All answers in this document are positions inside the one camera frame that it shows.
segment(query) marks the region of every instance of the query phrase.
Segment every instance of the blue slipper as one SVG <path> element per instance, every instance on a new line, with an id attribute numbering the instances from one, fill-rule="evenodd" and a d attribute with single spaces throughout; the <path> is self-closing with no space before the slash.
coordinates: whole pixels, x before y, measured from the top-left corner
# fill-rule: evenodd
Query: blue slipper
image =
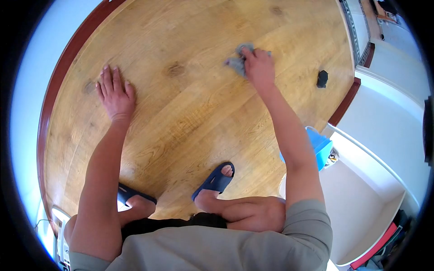
<path id="1" fill-rule="evenodd" d="M 226 165 L 230 165 L 232 167 L 232 177 L 224 176 L 223 173 L 221 172 L 221 169 Z M 194 201 L 194 199 L 202 189 L 219 191 L 220 192 L 219 194 L 223 193 L 224 189 L 227 187 L 230 181 L 232 181 L 234 175 L 235 175 L 235 167 L 233 166 L 233 164 L 231 162 L 222 163 L 221 165 L 216 167 L 216 169 L 214 169 L 213 172 L 211 172 L 211 174 L 204 181 L 204 183 L 193 193 L 191 199 Z"/>
<path id="2" fill-rule="evenodd" d="M 144 197 L 145 199 L 148 199 L 152 201 L 153 203 L 157 204 L 157 199 L 154 197 L 151 197 L 149 195 L 140 193 L 139 191 L 136 191 L 132 188 L 129 188 L 128 186 L 125 186 L 121 183 L 119 183 L 118 186 L 118 201 L 122 202 L 124 205 L 127 205 L 127 200 L 131 198 L 132 196 L 139 195 Z"/>

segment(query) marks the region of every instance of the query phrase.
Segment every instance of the gray cloth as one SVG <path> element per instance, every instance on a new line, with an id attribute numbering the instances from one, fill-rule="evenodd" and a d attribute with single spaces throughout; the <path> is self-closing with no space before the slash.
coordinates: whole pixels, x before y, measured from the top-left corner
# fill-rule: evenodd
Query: gray cloth
<path id="1" fill-rule="evenodd" d="M 235 49 L 235 52 L 240 55 L 239 58 L 231 57 L 226 59 L 224 62 L 225 65 L 228 65 L 229 67 L 233 68 L 239 75 L 243 76 L 244 78 L 247 78 L 246 76 L 246 67 L 244 65 L 244 62 L 246 61 L 246 56 L 241 51 L 243 47 L 247 47 L 251 52 L 255 49 L 255 46 L 253 43 L 241 43 L 237 46 Z"/>
<path id="2" fill-rule="evenodd" d="M 303 200 L 286 212 L 282 233 L 204 226 L 129 236 L 112 263 L 70 252 L 71 270 L 326 270 L 332 248 L 323 203 Z"/>

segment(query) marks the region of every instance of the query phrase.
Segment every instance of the leg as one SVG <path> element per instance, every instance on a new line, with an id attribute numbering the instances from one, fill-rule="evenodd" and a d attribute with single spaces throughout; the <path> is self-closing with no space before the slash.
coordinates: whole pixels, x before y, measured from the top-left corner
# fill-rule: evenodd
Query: leg
<path id="1" fill-rule="evenodd" d="M 221 172 L 232 176 L 232 168 Z M 282 232 L 285 222 L 285 201 L 277 197 L 247 197 L 241 199 L 217 199 L 219 192 L 204 189 L 194 200 L 196 206 L 206 212 L 216 213 L 229 221 L 228 229 L 252 232 Z"/>
<path id="2" fill-rule="evenodd" d="M 131 209 L 118 212 L 121 228 L 131 221 L 147 218 L 155 212 L 155 203 L 147 200 L 139 195 L 132 196 L 127 200 L 128 206 Z M 67 244 L 70 244 L 72 232 L 76 225 L 77 215 L 73 215 L 65 225 L 63 235 Z"/>

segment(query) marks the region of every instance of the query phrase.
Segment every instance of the right hand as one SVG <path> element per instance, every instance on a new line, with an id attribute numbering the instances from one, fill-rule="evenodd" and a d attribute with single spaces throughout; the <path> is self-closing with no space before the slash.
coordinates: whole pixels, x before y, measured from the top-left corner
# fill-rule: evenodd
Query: right hand
<path id="1" fill-rule="evenodd" d="M 134 88 L 125 81 L 124 91 L 118 67 L 114 67 L 112 79 L 110 67 L 106 65 L 101 71 L 101 83 L 97 82 L 95 87 L 110 120 L 129 124 L 135 107 Z"/>
<path id="2" fill-rule="evenodd" d="M 253 52 L 244 47 L 243 54 L 246 56 L 244 63 L 247 79 L 258 91 L 259 95 L 265 94 L 274 87 L 274 61 L 264 50 L 256 48 Z"/>

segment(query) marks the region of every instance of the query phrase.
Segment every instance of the wood knot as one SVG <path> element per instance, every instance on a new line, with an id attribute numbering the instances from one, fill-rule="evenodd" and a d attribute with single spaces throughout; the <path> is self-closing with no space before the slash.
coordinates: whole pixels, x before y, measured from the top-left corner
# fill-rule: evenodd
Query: wood knot
<path id="1" fill-rule="evenodd" d="M 95 83 L 94 82 L 87 82 L 84 89 L 83 89 L 83 93 L 84 94 L 90 94 L 94 89 L 95 89 Z"/>
<path id="2" fill-rule="evenodd" d="M 275 15 L 282 15 L 283 14 L 283 11 L 278 6 L 271 6 L 270 11 L 271 11 L 271 13 L 273 13 Z"/>
<path id="3" fill-rule="evenodd" d="M 185 73 L 185 67 L 179 65 L 178 61 L 175 61 L 172 65 L 167 68 L 167 75 L 169 77 L 175 77 Z"/>

